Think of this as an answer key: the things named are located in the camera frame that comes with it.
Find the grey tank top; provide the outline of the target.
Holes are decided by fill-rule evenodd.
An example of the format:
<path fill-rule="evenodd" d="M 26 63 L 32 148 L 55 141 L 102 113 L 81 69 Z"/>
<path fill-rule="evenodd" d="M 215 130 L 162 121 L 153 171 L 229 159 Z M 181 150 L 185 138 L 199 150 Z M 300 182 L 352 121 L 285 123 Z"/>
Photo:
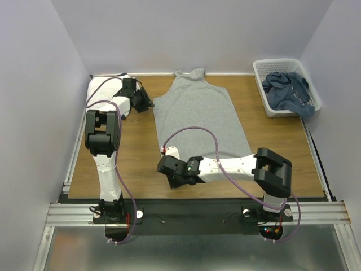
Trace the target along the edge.
<path fill-rule="evenodd" d="M 228 91 L 208 83 L 203 68 L 175 72 L 170 89 L 154 99 L 158 144 L 175 146 L 182 160 L 193 156 L 236 158 L 252 153 Z"/>

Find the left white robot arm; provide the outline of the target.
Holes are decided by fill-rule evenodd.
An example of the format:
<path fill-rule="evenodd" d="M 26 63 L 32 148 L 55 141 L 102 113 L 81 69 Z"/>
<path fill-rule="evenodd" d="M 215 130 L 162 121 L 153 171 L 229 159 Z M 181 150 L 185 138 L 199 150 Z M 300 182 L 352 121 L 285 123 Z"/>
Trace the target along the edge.
<path fill-rule="evenodd" d="M 132 109 L 141 113 L 153 106 L 142 83 L 129 76 L 108 77 L 88 90 L 85 147 L 94 159 L 100 184 L 99 204 L 90 207 L 95 221 L 120 222 L 127 217 L 117 174 L 121 120 Z"/>

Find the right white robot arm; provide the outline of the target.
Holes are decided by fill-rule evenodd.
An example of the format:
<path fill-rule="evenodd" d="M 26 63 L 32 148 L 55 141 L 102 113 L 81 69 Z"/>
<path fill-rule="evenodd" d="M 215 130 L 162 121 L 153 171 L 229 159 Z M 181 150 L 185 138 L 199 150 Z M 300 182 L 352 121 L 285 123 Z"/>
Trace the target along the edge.
<path fill-rule="evenodd" d="M 172 189 L 214 181 L 254 181 L 263 190 L 259 213 L 265 220 L 273 220 L 281 213 L 291 196 L 292 163 L 279 154 L 259 148 L 256 154 L 239 158 L 190 157 L 180 159 L 178 149 L 165 149 L 157 171 L 167 177 Z"/>

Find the blue tank top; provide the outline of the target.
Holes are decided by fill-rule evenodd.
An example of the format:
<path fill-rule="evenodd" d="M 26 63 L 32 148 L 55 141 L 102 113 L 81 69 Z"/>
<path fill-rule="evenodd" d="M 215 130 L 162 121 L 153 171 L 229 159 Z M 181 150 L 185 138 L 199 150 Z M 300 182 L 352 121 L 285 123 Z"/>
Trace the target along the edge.
<path fill-rule="evenodd" d="M 309 104 L 309 83 L 298 73 L 270 73 L 262 82 L 262 87 L 273 110 L 289 110 L 304 119 L 314 115 L 315 107 Z"/>

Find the white plastic basket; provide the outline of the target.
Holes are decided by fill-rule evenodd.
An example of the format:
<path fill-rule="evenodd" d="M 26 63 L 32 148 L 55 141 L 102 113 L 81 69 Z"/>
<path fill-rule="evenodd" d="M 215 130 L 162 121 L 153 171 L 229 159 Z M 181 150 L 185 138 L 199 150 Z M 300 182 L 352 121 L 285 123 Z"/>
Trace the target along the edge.
<path fill-rule="evenodd" d="M 263 106 L 266 111 L 266 115 L 270 118 L 276 117 L 291 117 L 298 116 L 296 113 L 289 110 L 276 111 L 270 108 L 267 101 L 267 94 L 264 92 L 262 82 L 266 76 L 273 72 L 288 73 L 295 72 L 304 77 L 309 83 L 310 101 L 309 104 L 315 107 L 315 112 L 321 109 L 321 101 L 319 96 L 306 73 L 302 63 L 297 59 L 263 59 L 256 60 L 253 63 L 253 69 L 256 76 L 256 84 L 262 99 Z"/>

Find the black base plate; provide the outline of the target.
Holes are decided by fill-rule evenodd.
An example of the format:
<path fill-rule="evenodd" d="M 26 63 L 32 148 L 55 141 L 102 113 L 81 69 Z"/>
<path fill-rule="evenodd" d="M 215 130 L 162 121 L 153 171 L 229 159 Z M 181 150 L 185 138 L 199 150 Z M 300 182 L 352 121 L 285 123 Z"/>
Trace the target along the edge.
<path fill-rule="evenodd" d="M 136 199 L 135 213 L 125 199 L 122 218 L 93 215 L 93 224 L 119 227 L 124 234 L 137 219 L 133 235 L 257 235 L 260 224 L 293 222 L 296 215 L 286 205 L 279 213 L 266 212 L 252 200 L 219 199 Z"/>

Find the aluminium frame rail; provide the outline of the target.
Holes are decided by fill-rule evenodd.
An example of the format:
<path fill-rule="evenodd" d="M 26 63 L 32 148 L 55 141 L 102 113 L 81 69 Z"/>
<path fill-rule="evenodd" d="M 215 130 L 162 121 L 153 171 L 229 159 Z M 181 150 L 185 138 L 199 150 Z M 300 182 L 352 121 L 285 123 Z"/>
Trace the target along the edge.
<path fill-rule="evenodd" d="M 280 242 L 257 235 L 132 235 L 105 238 L 90 204 L 49 207 L 35 270 L 359 270 L 346 207 L 341 202 L 290 203 Z"/>

